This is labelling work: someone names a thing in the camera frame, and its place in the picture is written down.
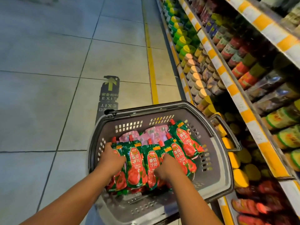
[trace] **person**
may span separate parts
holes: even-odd
[[[104,187],[109,184],[126,159],[116,155],[111,143],[106,143],[95,170],[79,181],[58,199],[28,218],[21,225],[77,225],[80,224]],[[155,175],[171,184],[183,225],[222,225],[203,200],[177,160],[165,155]]]

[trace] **yellow-green arrow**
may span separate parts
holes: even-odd
[[[105,82],[105,84],[108,84],[108,90],[112,91],[113,90],[113,84],[117,85],[117,82],[115,81],[115,79],[113,77],[109,78],[107,82]]]

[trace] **pink pouch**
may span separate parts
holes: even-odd
[[[119,138],[120,142],[128,142],[129,135],[132,135],[133,140],[138,140],[140,138],[139,133],[137,131],[133,130],[133,131],[127,132],[127,133],[123,134],[122,136],[120,136],[120,138]]]
[[[167,140],[167,133],[169,131],[169,127],[167,125],[154,126],[145,130],[145,133],[149,135],[149,138],[152,140],[154,144],[158,144],[161,140],[165,142]]]
[[[148,139],[150,138],[149,134],[148,133],[143,133],[142,135],[140,135],[140,142],[142,143],[142,146],[143,145],[147,145],[148,144]]]

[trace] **green and red pouch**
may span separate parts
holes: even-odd
[[[171,119],[170,122],[172,125],[169,127],[169,133],[180,142],[188,158],[195,158],[204,152],[202,146],[190,136],[188,127],[182,121],[175,122]]]
[[[112,139],[112,150],[118,156],[123,156],[122,145],[116,143],[115,137]],[[123,166],[118,174],[111,178],[110,183],[106,186],[106,190],[111,193],[115,191],[120,191],[127,187],[126,177],[125,177],[125,167]]]
[[[144,162],[148,175],[148,181],[146,186],[149,190],[153,190],[157,187],[158,177],[154,175],[154,170],[159,167],[161,161],[160,146],[158,144],[152,144],[152,140],[148,140],[148,145],[142,147],[144,154]]]
[[[180,144],[176,139],[174,139],[170,133],[167,133],[167,140],[164,142],[165,146],[163,147],[165,153],[173,156],[181,165],[181,168],[186,176],[190,175],[189,163],[188,159],[185,157],[185,153],[183,152]]]
[[[146,185],[148,177],[143,160],[142,144],[139,140],[131,141],[132,135],[129,136],[129,142],[122,144],[122,150],[126,156],[126,180],[129,188],[138,188]]]

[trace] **yellow floor line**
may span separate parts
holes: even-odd
[[[155,71],[154,71],[154,63],[152,58],[152,49],[150,46],[150,36],[148,30],[147,18],[146,18],[146,10],[144,8],[143,0],[142,0],[142,13],[144,19],[144,28],[145,28],[145,38],[146,38],[146,48],[147,48],[147,56],[148,56],[148,65],[149,65],[149,75],[150,75],[150,87],[152,94],[152,103],[159,104],[158,102],[158,94],[156,87],[156,79],[155,79]]]

